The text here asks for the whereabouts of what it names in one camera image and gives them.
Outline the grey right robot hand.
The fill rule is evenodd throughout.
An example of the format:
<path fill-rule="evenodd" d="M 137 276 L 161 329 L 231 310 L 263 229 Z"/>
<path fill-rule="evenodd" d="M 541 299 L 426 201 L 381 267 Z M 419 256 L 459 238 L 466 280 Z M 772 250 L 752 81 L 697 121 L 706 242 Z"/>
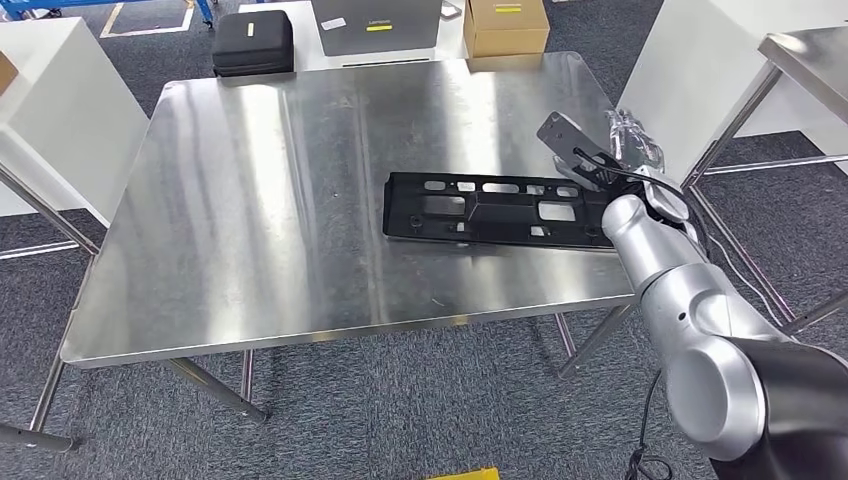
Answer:
<path fill-rule="evenodd" d="M 611 155 L 625 170 L 635 171 L 647 165 L 660 172 L 665 171 L 662 148 L 632 112 L 612 109 L 605 114 L 609 123 Z"/>

